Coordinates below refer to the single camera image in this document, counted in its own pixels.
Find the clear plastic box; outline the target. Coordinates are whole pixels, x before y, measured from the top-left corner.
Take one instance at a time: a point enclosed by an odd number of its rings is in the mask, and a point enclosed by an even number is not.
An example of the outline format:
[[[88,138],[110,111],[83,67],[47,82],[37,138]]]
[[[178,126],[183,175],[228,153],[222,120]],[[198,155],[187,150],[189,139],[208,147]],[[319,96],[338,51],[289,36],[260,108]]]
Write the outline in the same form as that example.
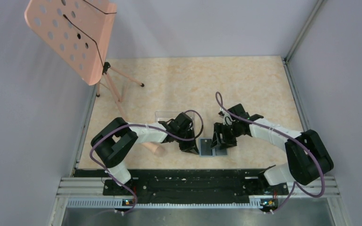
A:
[[[175,119],[181,112],[177,111],[156,111],[155,112],[155,122],[165,121],[168,122],[170,119]],[[191,123],[195,120],[196,114],[194,112],[187,112],[186,113],[191,118]]]

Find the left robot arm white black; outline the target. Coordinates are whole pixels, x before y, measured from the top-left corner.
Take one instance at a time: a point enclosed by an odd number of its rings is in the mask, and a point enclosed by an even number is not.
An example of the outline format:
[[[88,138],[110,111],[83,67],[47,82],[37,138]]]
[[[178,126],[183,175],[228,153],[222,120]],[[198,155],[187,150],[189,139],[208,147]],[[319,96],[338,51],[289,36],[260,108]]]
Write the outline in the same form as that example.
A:
[[[134,144],[177,142],[182,152],[199,155],[196,138],[192,118],[181,112],[174,119],[152,124],[135,124],[117,117],[90,144],[107,174],[115,178],[115,190],[124,195],[132,190],[124,159]]]

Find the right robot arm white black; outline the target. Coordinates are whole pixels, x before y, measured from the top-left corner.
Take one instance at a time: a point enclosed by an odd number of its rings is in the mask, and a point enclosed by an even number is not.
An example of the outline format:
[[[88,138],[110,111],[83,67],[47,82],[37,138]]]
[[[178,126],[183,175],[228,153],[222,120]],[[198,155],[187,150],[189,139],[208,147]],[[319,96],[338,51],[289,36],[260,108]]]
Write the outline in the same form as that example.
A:
[[[266,168],[259,173],[257,187],[270,194],[278,184],[298,182],[307,185],[334,168],[319,134],[309,129],[296,131],[274,124],[259,114],[250,115],[242,104],[218,113],[222,122],[214,124],[212,148],[227,149],[237,145],[237,138],[250,136],[278,147],[287,155],[287,163]]]

